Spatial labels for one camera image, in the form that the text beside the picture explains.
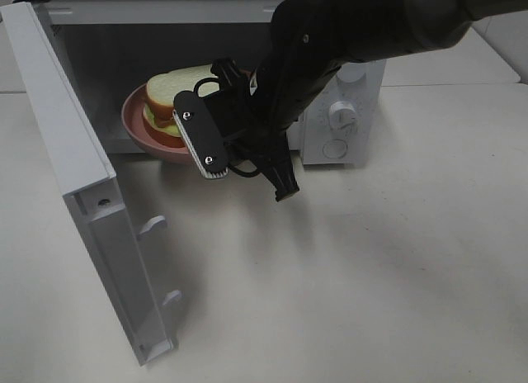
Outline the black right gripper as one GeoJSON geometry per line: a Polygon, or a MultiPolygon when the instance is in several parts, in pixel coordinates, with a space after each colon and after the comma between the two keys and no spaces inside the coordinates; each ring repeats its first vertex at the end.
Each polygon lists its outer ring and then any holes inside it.
{"type": "Polygon", "coordinates": [[[286,131],[314,99],[314,76],[304,67],[276,68],[260,65],[240,69],[233,59],[216,59],[210,72],[217,78],[217,92],[244,89],[241,96],[247,130],[234,141],[241,161],[235,165],[250,177],[263,175],[283,201],[299,191],[286,131]]]}

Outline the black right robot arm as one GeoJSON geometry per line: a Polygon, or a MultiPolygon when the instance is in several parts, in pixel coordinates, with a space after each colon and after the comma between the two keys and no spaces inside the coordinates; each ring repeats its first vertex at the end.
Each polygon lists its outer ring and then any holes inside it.
{"type": "Polygon", "coordinates": [[[285,133],[344,64],[447,49],[475,21],[526,8],[527,0],[284,0],[268,51],[238,84],[244,131],[225,157],[205,157],[204,176],[222,177],[248,160],[277,200],[296,193],[285,133]]]}

